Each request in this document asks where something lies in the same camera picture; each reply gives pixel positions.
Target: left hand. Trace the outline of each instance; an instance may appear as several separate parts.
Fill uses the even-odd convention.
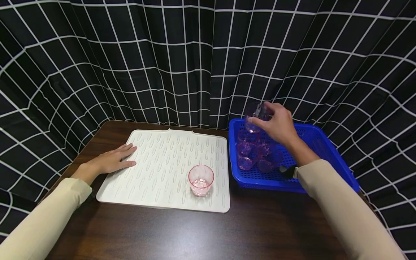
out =
[[[121,160],[134,153],[136,149],[137,147],[133,146],[133,144],[123,144],[115,150],[100,154],[94,159],[81,164],[71,178],[81,179],[90,185],[99,174],[112,173],[113,171],[132,167],[136,165],[135,161]]]

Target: stack of cups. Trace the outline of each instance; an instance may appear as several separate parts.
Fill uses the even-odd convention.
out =
[[[245,109],[245,129],[238,132],[238,167],[248,171],[257,163],[260,172],[271,172],[282,162],[283,155],[276,149],[276,142],[259,138],[261,129],[248,121],[250,117],[257,117],[267,121],[269,111],[264,103],[247,104]]]

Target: grid pattern curtain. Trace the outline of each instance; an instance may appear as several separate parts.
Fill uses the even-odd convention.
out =
[[[227,129],[271,101],[324,130],[415,258],[415,15],[414,0],[1,1],[0,238],[106,121]]]

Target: blue plastic basket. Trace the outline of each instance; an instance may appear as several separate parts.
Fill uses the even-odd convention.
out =
[[[334,145],[327,138],[324,132],[317,126],[308,124],[295,124],[296,132],[299,137],[322,159],[327,160],[338,174],[358,192],[359,185],[352,175],[350,169],[342,159],[341,155],[335,149]],[[257,166],[254,165],[250,170],[243,171],[237,165],[237,134],[238,131],[244,129],[244,119],[233,119],[230,121],[229,145],[230,145],[230,161],[231,171],[240,187],[256,188],[265,190],[291,191],[305,193],[297,179],[284,179],[277,169],[269,173],[261,173]],[[262,131],[260,137],[270,139],[270,137]],[[281,165],[289,168],[296,164],[293,157],[281,144],[277,145],[278,150],[283,154]]]

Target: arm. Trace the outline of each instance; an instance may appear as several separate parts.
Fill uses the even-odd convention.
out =
[[[122,145],[80,165],[71,178],[65,178],[1,243],[2,259],[45,259],[55,245],[72,213],[91,194],[89,186],[101,173],[131,167],[134,161],[120,160],[136,150]]]
[[[314,198],[351,259],[404,259],[399,247],[378,218],[334,168],[316,155],[296,134],[292,115],[280,104],[269,121],[252,119],[270,137],[284,145],[299,168],[295,177]]]

